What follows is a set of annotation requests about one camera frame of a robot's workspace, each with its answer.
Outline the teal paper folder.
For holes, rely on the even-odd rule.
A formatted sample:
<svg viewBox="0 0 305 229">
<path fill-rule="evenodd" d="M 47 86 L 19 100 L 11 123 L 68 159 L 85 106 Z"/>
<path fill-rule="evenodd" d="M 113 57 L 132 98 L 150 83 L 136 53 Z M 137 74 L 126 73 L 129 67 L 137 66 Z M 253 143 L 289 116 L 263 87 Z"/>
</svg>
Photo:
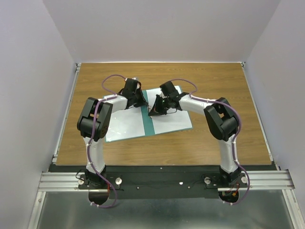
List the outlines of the teal paper folder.
<svg viewBox="0 0 305 229">
<path fill-rule="evenodd" d="M 149 121 L 149 116 L 148 116 L 148 110 L 146 106 L 142 106 L 141 112 L 142 112 L 142 120 L 143 120 L 143 126 L 144 126 L 144 131 L 145 135 L 144 136 L 153 136 L 156 135 L 154 133 L 154 128 L 152 121 Z"/>
</svg>

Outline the white paper sheet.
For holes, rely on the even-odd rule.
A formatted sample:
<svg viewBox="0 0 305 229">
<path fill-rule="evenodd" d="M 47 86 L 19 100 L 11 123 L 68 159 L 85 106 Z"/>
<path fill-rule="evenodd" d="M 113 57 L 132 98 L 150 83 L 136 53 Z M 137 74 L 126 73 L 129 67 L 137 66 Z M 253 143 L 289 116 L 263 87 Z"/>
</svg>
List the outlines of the white paper sheet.
<svg viewBox="0 0 305 229">
<path fill-rule="evenodd" d="M 161 94 L 160 88 L 146 90 L 149 106 L 152 108 L 156 95 Z M 163 134 L 181 130 L 192 129 L 193 125 L 187 111 L 169 109 L 166 115 L 151 116 L 149 121 L 152 121 L 154 133 Z"/>
<path fill-rule="evenodd" d="M 141 108 L 133 106 L 128 108 L 127 99 L 119 95 L 108 95 L 104 99 L 113 105 L 110 124 L 105 137 L 106 142 L 145 135 Z"/>
</svg>

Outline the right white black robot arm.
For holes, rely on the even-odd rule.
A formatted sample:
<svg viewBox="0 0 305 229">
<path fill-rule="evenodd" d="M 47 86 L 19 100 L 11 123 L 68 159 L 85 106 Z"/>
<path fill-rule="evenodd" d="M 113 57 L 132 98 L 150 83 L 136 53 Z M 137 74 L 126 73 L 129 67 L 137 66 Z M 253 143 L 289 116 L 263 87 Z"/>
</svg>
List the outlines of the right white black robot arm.
<svg viewBox="0 0 305 229">
<path fill-rule="evenodd" d="M 236 153 L 236 138 L 241 122 L 238 113 L 223 97 L 210 100 L 186 92 L 180 93 L 171 81 L 161 84 L 160 89 L 161 93 L 156 95 L 148 116 L 166 115 L 170 109 L 204 115 L 210 133 L 219 143 L 219 181 L 223 186 L 230 187 L 241 174 Z"/>
</svg>

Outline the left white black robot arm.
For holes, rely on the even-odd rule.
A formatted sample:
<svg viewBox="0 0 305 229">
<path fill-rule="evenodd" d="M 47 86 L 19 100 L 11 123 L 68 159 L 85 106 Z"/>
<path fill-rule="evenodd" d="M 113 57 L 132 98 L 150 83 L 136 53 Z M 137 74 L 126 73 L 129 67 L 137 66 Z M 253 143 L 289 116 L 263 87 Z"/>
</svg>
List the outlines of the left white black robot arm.
<svg viewBox="0 0 305 229">
<path fill-rule="evenodd" d="M 89 97 L 77 122 L 86 147 L 86 176 L 94 188 L 113 185 L 105 177 L 106 164 L 103 156 L 103 139 L 108 132 L 111 115 L 131 107 L 147 105 L 142 93 L 142 84 L 135 78 L 125 78 L 124 87 L 116 94 L 101 100 Z"/>
</svg>

